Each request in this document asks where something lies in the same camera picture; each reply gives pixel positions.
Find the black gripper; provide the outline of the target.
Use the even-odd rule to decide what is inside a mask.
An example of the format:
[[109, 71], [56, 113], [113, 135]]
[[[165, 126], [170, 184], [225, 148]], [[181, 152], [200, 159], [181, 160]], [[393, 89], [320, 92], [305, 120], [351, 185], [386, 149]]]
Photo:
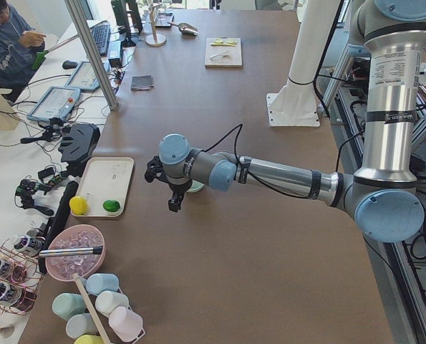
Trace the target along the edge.
[[178, 212], [181, 210], [185, 193], [192, 184], [192, 179], [189, 178], [171, 178], [167, 177], [168, 185], [173, 192], [173, 195], [168, 200], [168, 208], [170, 211]]

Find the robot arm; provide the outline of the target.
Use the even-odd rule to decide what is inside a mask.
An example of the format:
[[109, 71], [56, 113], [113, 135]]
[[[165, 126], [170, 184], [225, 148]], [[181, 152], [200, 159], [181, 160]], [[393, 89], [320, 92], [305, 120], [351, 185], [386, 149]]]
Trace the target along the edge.
[[271, 160], [194, 148], [180, 134], [160, 141], [147, 169], [169, 185], [170, 210], [180, 210], [194, 181], [220, 191], [236, 182], [322, 201], [380, 242], [400, 242], [422, 228], [425, 210], [415, 194], [410, 156], [426, 45], [426, 1], [352, 2], [347, 51], [371, 57], [362, 162], [353, 173], [309, 167], [323, 151], [315, 79], [341, 5], [310, 1], [306, 6], [286, 83], [266, 96], [268, 131], [274, 134]]

